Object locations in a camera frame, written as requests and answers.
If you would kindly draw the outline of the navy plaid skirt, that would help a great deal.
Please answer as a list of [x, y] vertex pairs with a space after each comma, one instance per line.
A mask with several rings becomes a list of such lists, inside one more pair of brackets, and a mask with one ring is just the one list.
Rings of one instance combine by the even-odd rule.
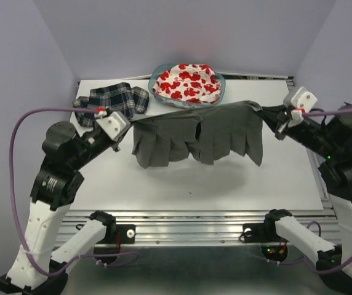
[[149, 106], [149, 93], [141, 87], [131, 87], [127, 82], [121, 82], [106, 87], [90, 90], [89, 96], [79, 96], [73, 101], [73, 107], [78, 109], [107, 108], [119, 111], [127, 119], [136, 114], [145, 114]]

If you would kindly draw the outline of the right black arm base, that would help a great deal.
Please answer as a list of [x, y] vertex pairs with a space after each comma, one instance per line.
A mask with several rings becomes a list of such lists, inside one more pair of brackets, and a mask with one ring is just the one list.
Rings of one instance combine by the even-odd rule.
[[269, 261], [284, 262], [288, 255], [287, 242], [263, 222], [243, 224], [239, 241], [259, 244], [262, 257]]

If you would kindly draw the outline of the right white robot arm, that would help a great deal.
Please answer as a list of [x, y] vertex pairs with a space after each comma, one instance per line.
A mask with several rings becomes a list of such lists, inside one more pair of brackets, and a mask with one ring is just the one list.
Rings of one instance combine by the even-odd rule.
[[263, 235], [291, 242], [313, 272], [330, 289], [352, 294], [352, 104], [330, 112], [329, 122], [316, 122], [326, 112], [300, 111], [302, 121], [291, 126], [291, 108], [264, 107], [259, 115], [276, 136], [287, 136], [323, 158], [318, 170], [337, 217], [341, 243], [336, 245], [312, 233], [286, 210], [271, 210]]

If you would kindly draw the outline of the grey skirt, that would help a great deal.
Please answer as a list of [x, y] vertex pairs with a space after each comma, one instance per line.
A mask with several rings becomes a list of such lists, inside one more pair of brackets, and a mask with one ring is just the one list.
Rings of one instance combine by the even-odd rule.
[[166, 167], [188, 157], [213, 165], [231, 152], [260, 166], [262, 129], [276, 130], [278, 111], [240, 101], [135, 119], [132, 153], [142, 168]]

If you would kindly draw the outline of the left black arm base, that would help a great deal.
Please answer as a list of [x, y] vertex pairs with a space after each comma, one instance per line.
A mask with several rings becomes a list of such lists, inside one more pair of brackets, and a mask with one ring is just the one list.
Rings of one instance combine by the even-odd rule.
[[134, 224], [117, 225], [113, 232], [107, 231], [105, 238], [100, 240], [93, 250], [94, 259], [105, 267], [116, 266], [118, 257], [109, 257], [109, 254], [120, 254], [121, 245], [135, 243], [136, 226]]

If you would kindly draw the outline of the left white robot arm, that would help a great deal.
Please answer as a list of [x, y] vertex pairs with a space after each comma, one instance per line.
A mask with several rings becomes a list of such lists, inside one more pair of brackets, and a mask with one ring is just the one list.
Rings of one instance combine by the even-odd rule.
[[30, 215], [22, 230], [15, 217], [21, 245], [10, 270], [0, 276], [5, 294], [60, 294], [68, 274], [99, 241], [110, 242], [116, 235], [116, 219], [95, 211], [89, 220], [60, 248], [55, 240], [63, 218], [69, 212], [84, 181], [80, 170], [101, 153], [118, 150], [129, 126], [105, 120], [93, 130], [78, 135], [70, 122], [57, 122], [46, 131], [45, 153], [30, 193]]

